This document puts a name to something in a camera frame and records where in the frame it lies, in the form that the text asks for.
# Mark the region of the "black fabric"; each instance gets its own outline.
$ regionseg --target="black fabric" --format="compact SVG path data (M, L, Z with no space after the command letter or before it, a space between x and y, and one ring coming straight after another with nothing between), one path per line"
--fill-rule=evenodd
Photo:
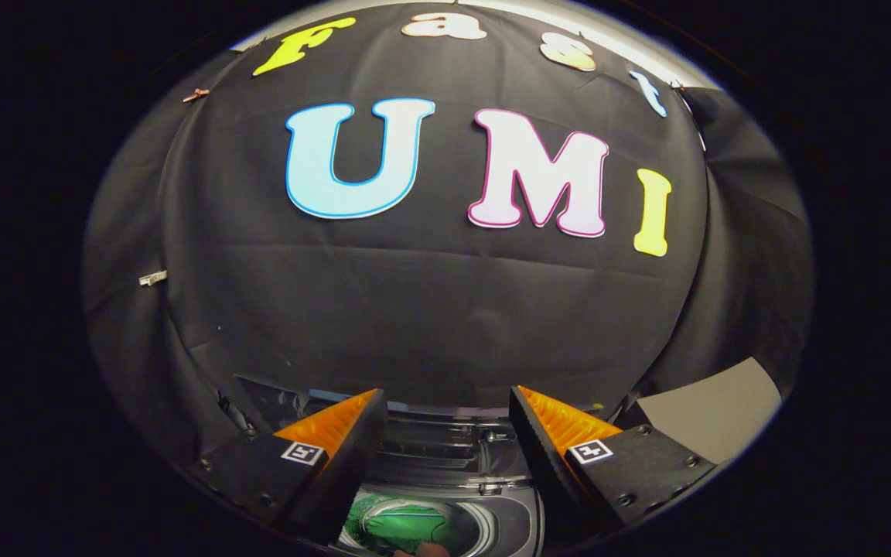
M411 15L434 11L474 15L488 37L401 34ZM662 119L628 75L640 68L622 57L591 45L594 73L545 59L538 38L562 30L544 22L442 4L351 15L356 24L303 60L259 77L252 70L282 36L210 61L145 117L99 190L84 268L92 346L164 457L184 466L236 432L219 395L259 430L273 427L235 374L290 391L379 387L389 401L481 408L505 406L507 389L524 384L611 409L628 392L681 387L756 355L786 391L809 311L807 228L788 171L727 95L687 89L691 114L645 73ZM195 88L212 92L181 102ZM287 117L352 104L335 172L366 180L381 164L372 104L395 96L436 105L405 200L350 221L294 207ZM468 221L485 173L481 108L528 116L549 155L573 131L608 142L602 237L568 236L552 221L535 228L520 193L520 225ZM640 168L672 182L662 258L632 245ZM162 268L167 281L139 288Z
M167 149L192 106L181 102L237 59L222 53L167 92L139 122L107 170L85 231L82 303L99 370L131 423L162 457L190 463L236 433L195 373L167 319L158 188Z
M670 391L755 357L786 398L814 303L802 199L777 149L727 93L687 88L683 98L707 148L707 237L679 324L636 391Z
M442 10L475 15L488 37L402 34L412 15ZM511 384L580 405L618 401L665 345L699 260L703 155L681 100L653 79L671 113L662 119L632 64L598 46L596 73L552 63L540 36L560 29L517 15L441 4L351 15L356 24L289 66L251 77L279 37L245 53L183 123L160 202L184 345L196 359L199 347L223 354L203 367L217 384L242 370L295 391L381 387L425 405L503 406ZM297 209L283 183L287 117L353 105L335 173L365 180L381 163L383 121L371 106L397 96L436 104L405 200L350 221ZM505 230L468 222L487 154L473 116L491 107L528 116L551 155L573 131L609 143L603 237L527 218ZM640 168L674 183L663 258L632 246Z

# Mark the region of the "light blue letter u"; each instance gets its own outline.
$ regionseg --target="light blue letter u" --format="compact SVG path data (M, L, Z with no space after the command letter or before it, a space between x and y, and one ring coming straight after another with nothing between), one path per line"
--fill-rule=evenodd
M384 119L381 170L362 183L345 183L333 173L339 124L353 116L353 106L326 104L287 119L291 148L287 155L287 194L308 214L328 219L375 215L392 208L411 191L418 168L418 132L422 119L435 112L425 99L396 98L374 105Z

